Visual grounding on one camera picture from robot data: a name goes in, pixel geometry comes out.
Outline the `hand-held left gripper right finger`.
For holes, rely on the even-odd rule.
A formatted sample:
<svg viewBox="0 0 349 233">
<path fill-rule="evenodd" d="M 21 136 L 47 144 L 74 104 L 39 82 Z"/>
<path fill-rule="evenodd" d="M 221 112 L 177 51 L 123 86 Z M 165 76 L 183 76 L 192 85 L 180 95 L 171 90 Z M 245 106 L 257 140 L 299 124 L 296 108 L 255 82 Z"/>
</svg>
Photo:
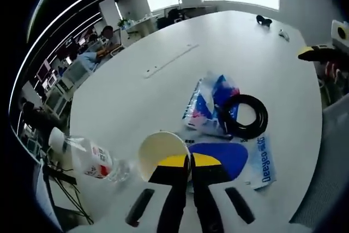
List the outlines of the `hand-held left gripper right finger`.
<svg viewBox="0 0 349 233">
<path fill-rule="evenodd" d="M 191 156 L 194 204 L 203 232 L 275 232 L 273 212 L 262 196 L 221 165 L 196 165 Z"/>
</svg>

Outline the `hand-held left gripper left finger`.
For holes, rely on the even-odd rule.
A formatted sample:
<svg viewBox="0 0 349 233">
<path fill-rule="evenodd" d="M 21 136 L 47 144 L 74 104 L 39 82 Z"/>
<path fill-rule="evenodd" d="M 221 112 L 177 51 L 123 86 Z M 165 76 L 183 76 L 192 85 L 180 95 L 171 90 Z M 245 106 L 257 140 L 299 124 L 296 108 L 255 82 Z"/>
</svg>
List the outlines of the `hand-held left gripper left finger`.
<svg viewBox="0 0 349 233">
<path fill-rule="evenodd" d="M 186 205 L 190 155 L 181 166 L 160 165 L 149 182 L 129 185 L 106 219 L 108 232 L 178 232 Z"/>
</svg>

